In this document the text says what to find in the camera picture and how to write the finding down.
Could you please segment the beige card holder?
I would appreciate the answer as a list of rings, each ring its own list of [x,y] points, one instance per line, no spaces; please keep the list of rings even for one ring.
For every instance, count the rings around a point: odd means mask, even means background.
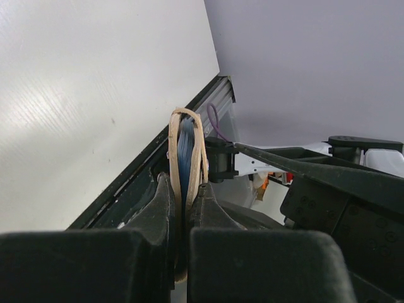
[[[208,182],[208,159],[199,114],[176,108],[169,120],[169,175],[175,205],[174,281],[187,280],[187,232],[198,188]]]

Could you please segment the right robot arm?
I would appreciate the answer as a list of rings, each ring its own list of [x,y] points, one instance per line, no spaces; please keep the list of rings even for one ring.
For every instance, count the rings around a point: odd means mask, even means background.
[[[403,300],[403,179],[302,147],[205,140],[209,179],[280,170],[293,180],[280,212],[297,230],[332,236],[359,302]]]

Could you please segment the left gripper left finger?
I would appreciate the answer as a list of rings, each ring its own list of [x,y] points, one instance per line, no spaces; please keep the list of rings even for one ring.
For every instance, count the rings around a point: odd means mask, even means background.
[[[167,174],[120,229],[1,236],[2,302],[168,302],[174,288],[174,194]]]

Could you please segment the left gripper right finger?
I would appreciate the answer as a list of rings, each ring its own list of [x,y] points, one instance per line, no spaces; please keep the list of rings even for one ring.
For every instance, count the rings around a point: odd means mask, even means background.
[[[199,187],[189,218],[189,302],[355,302],[342,252],[327,234],[244,229]]]

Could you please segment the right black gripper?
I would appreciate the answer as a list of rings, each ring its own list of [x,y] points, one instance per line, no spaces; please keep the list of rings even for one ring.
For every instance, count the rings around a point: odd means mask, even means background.
[[[364,169],[291,160],[235,144],[256,160],[369,202],[402,202],[401,177]],[[342,251],[359,302],[403,300],[403,222],[358,198],[295,178],[280,212],[295,229],[329,234]]]

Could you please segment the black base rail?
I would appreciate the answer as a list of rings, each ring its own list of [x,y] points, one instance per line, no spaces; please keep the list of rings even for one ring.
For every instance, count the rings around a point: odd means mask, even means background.
[[[168,128],[163,128],[68,229],[122,227],[154,197],[157,176],[169,168],[167,150]]]

